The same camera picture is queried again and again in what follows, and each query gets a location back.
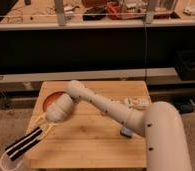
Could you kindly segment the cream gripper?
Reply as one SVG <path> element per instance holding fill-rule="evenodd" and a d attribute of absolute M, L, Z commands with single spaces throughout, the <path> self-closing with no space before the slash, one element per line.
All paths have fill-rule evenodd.
<path fill-rule="evenodd" d="M 9 145 L 5 151 L 9 154 L 9 158 L 12 161 L 20 158 L 25 152 L 30 150 L 36 144 L 40 142 L 40 138 L 45 138 L 51 131 L 53 131 L 58 124 L 48 121 L 46 119 L 46 114 L 42 113 L 38 115 L 34 121 L 34 126 L 37 127 L 30 133 L 21 137 L 11 145 Z"/>

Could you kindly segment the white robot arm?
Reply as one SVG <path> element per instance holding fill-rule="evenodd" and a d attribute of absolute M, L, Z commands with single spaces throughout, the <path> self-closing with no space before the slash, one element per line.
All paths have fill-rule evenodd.
<path fill-rule="evenodd" d="M 39 135 L 60 122 L 64 122 L 74 107 L 85 101 L 125 128 L 145 138 L 147 171 L 192 171 L 190 155 L 182 118 L 177 109 L 168 102 L 159 101 L 149 105 L 144 112 L 133 105 L 113 101 L 95 93 L 78 80 L 68 83 L 65 92 L 53 101 L 39 116 L 44 121 L 27 135 L 5 149 L 5 155 L 14 162 L 37 145 Z"/>

